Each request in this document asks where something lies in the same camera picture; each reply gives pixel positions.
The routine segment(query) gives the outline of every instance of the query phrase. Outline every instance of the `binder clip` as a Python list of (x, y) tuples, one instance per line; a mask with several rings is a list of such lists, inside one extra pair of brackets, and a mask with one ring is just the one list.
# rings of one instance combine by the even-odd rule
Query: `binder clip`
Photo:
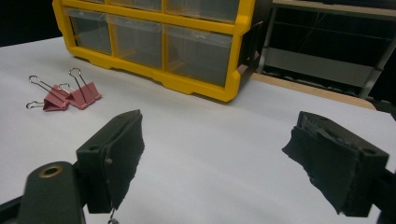
[[(84, 83), (84, 86), (81, 87), (76, 76), (72, 74), (74, 70), (78, 70), (78, 75)], [(88, 105), (91, 105), (96, 100), (102, 98), (102, 94), (98, 92), (93, 82), (90, 82), (88, 84), (85, 82), (84, 78), (82, 78), (81, 70), (79, 68), (70, 69), (69, 75), (75, 79), (78, 85), (78, 90), (74, 90), (69, 86), (69, 89), (72, 91), (70, 92), (69, 96), (66, 97), (66, 100), (68, 100), (71, 105), (77, 107), (78, 109), (85, 109)]]
[(47, 83), (40, 80), (37, 76), (29, 76), (29, 81), (37, 86), (43, 88), (48, 92), (46, 97), (44, 98), (44, 103), (39, 103), (37, 101), (32, 101), (26, 105), (26, 108), (32, 109), (35, 107), (43, 107), (44, 111), (57, 111), (57, 110), (66, 110), (69, 102), (66, 100), (66, 97), (69, 95), (68, 92), (60, 90), (57, 85), (51, 87)]

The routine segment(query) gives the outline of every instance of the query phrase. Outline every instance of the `small parts organizer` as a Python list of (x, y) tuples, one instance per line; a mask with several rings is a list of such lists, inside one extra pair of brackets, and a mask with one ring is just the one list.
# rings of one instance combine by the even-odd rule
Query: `small parts organizer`
[(166, 88), (224, 102), (238, 93), (256, 0), (53, 0), (69, 52)]
[[(84, 83), (83, 86), (78, 82), (76, 75), (73, 75), (74, 71), (78, 71), (78, 76)], [(44, 102), (32, 101), (26, 105), (26, 108), (43, 107), (44, 111), (57, 111), (66, 110), (70, 104), (82, 110), (102, 98), (102, 94), (98, 92), (93, 82), (88, 84), (85, 82), (84, 78), (82, 78), (81, 70), (72, 68), (69, 71), (69, 75), (76, 81), (78, 89), (71, 88), (68, 83), (50, 86), (38, 76), (29, 76), (30, 83), (46, 90), (48, 94), (44, 98)]]

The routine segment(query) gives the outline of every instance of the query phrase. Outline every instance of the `yellow storage cabinet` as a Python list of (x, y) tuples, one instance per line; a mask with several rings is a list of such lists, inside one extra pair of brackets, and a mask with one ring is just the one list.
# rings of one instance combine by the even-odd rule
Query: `yellow storage cabinet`
[(71, 54), (223, 102), (238, 93), (255, 0), (54, 0)]

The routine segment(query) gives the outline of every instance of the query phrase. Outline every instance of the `white surface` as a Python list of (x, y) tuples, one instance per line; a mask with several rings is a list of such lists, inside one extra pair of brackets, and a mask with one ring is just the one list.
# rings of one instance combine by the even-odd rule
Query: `white surface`
[[(343, 125), (391, 154), (396, 122), (388, 114), (250, 80), (229, 104), (170, 91), (151, 80), (73, 58), (61, 38), (0, 48), (0, 203), (23, 193), (25, 178), (76, 150), (116, 115), (143, 114), (146, 149), (115, 217), (120, 223), (375, 223), (336, 215), (306, 172), (282, 151), (301, 110)], [(78, 67), (103, 99), (79, 111), (28, 110), (46, 93), (29, 83), (70, 82)], [(109, 215), (90, 215), (106, 223)]]

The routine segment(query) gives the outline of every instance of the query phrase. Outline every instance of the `yellow frame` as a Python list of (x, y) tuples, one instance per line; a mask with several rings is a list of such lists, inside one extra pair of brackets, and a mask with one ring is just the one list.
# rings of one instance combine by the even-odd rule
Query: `yellow frame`
[[(118, 7), (107, 3), (96, 4), (81, 0), (53, 0), (53, 10), (55, 13), (58, 27), (64, 36), (64, 43), (69, 52), (75, 56), (86, 59), (92, 64), (110, 69), (117, 68), (136, 73), (145, 77), (150, 77), (161, 82), (165, 88), (180, 91), (186, 94), (198, 93), (223, 102), (231, 101), (239, 90), (241, 75), (237, 71), (239, 51), (243, 35), (250, 29), (251, 18), (255, 6), (255, 0), (240, 0), (238, 13), (235, 23), (205, 21), (193, 18), (187, 18), (177, 15), (169, 15), (164, 12), (145, 11), (128, 7)], [(66, 7), (86, 9), (90, 11), (104, 12), (132, 19), (141, 19), (146, 21), (157, 21), (164, 24), (184, 26), (186, 28), (199, 29), (204, 31), (217, 32), (233, 36), (231, 44), (230, 59), (228, 63), (226, 82), (224, 87), (216, 86), (200, 80), (179, 76), (163, 69), (148, 67), (139, 63), (132, 63), (114, 57), (105, 55), (89, 49), (84, 49), (76, 45), (73, 28), (68, 15), (64, 14)], [(111, 47), (114, 49), (114, 37), (112, 36), (112, 26), (109, 24)], [(163, 55), (166, 54), (166, 46), (163, 44)]]

